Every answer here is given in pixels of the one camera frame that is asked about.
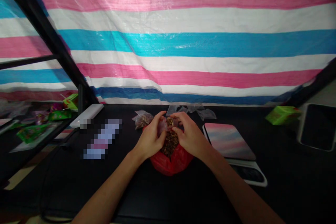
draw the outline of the hand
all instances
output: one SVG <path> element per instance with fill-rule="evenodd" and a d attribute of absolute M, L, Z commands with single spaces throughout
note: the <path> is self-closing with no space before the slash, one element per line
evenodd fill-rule
<path fill-rule="evenodd" d="M 165 120 L 163 115 L 166 111 L 161 111 L 156 116 L 154 116 L 153 121 L 143 130 L 141 137 L 139 138 L 133 151 L 137 153 L 142 161 L 153 156 L 157 153 L 163 146 L 166 138 L 166 131 L 163 131 L 158 138 L 158 124 L 159 121 Z"/>
<path fill-rule="evenodd" d="M 173 128 L 180 145 L 191 155 L 202 159 L 211 145 L 196 123 L 185 112 L 174 113 L 170 117 L 176 118 L 184 127 L 184 133 L 179 128 Z"/>

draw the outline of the finger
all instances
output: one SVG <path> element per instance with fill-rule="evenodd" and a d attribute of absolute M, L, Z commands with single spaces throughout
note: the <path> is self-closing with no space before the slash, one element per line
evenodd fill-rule
<path fill-rule="evenodd" d="M 182 130 L 180 130 L 179 128 L 173 127 L 173 131 L 176 132 L 178 138 L 182 138 L 184 136 L 184 133 Z"/>
<path fill-rule="evenodd" d="M 153 124 L 155 127 L 158 126 L 160 118 L 166 113 L 166 111 L 159 112 L 156 116 L 154 116 L 153 121 L 151 124 Z"/>
<path fill-rule="evenodd" d="M 170 117 L 177 118 L 183 124 L 186 123 L 188 119 L 190 119 L 190 117 L 185 112 L 176 112 L 172 114 Z"/>
<path fill-rule="evenodd" d="M 161 148 L 165 142 L 166 136 L 167 136 L 167 131 L 163 131 L 160 137 L 156 140 L 157 144 L 160 145 Z"/>

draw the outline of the left hand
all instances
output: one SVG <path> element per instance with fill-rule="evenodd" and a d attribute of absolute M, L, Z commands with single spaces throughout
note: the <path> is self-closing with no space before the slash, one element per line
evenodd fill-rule
<path fill-rule="evenodd" d="M 143 161 L 156 154 L 163 146 L 166 138 L 166 131 L 163 131 L 158 138 L 158 124 L 160 120 L 164 120 L 163 115 L 166 111 L 161 111 L 154 116 L 153 121 L 143 130 L 136 146 L 132 150 L 139 155 Z"/>

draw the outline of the cable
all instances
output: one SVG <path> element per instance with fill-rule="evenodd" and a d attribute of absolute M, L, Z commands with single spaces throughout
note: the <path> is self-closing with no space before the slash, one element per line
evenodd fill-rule
<path fill-rule="evenodd" d="M 48 219 L 45 215 L 44 215 L 44 209 L 42 208 L 42 198 L 43 198 L 43 190 L 44 190 L 44 184 L 47 180 L 47 174 L 48 174 L 48 171 L 49 171 L 49 168 L 51 166 L 51 163 L 54 159 L 54 157 L 56 156 L 57 152 L 59 151 L 59 149 L 61 149 L 62 145 L 64 143 L 66 143 L 69 138 L 75 133 L 78 131 L 78 128 L 74 129 L 63 141 L 61 141 L 57 146 L 56 146 L 56 149 L 53 151 L 52 153 L 52 156 L 50 156 L 50 159 L 48 161 L 48 164 L 47 164 L 47 167 L 46 167 L 46 171 L 45 171 L 45 174 L 44 174 L 44 178 L 43 178 L 43 181 L 42 181 L 42 185 L 41 185 L 41 188 L 40 188 L 40 192 L 39 192 L 39 199 L 38 199 L 38 211 L 40 213 L 40 218 L 44 221 L 44 222 L 47 222 L 47 223 L 51 223 L 51 224 L 63 224 L 63 223 L 69 223 L 72 221 L 72 219 L 69 219 L 69 220 L 51 220 L 51 219 Z"/>

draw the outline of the black desk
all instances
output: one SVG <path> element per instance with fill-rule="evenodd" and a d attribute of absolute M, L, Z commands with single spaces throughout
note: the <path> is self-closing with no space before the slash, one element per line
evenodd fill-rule
<path fill-rule="evenodd" d="M 59 150 L 48 172 L 43 205 L 47 214 L 74 217 L 92 194 L 135 146 L 141 131 L 134 130 L 135 110 L 156 114 L 168 106 L 105 105 L 96 124 L 122 119 L 123 130 L 108 150 L 105 160 L 81 160 L 92 134 L 73 135 L 73 151 Z M 305 148 L 286 133 L 285 127 L 266 120 L 268 108 L 212 108 L 218 120 L 233 124 L 257 156 L 268 180 L 267 188 L 253 189 L 287 223 L 311 223 L 333 218 L 335 152 Z M 203 122 L 191 114 L 199 127 Z M 46 158 L 11 192 L 2 192 L 3 207 L 23 212 L 37 211 L 37 195 L 45 173 Z M 145 161 L 130 182 L 116 211 L 117 223 L 152 220 L 239 223 L 239 219 L 210 170 L 198 159 L 172 177 L 157 172 Z"/>
<path fill-rule="evenodd" d="M 14 119 L 22 120 L 31 117 L 31 112 L 37 110 L 44 104 L 42 102 L 33 102 L 26 115 L 20 115 Z M 10 179 L 18 170 L 20 170 L 27 162 L 29 162 L 37 153 L 39 153 L 50 141 L 58 136 L 75 118 L 74 113 L 72 119 L 63 121 L 55 128 L 45 139 L 43 139 L 34 149 L 21 152 L 9 153 L 16 146 L 22 143 L 22 140 L 16 135 L 20 129 L 6 131 L 0 135 L 0 185 Z"/>

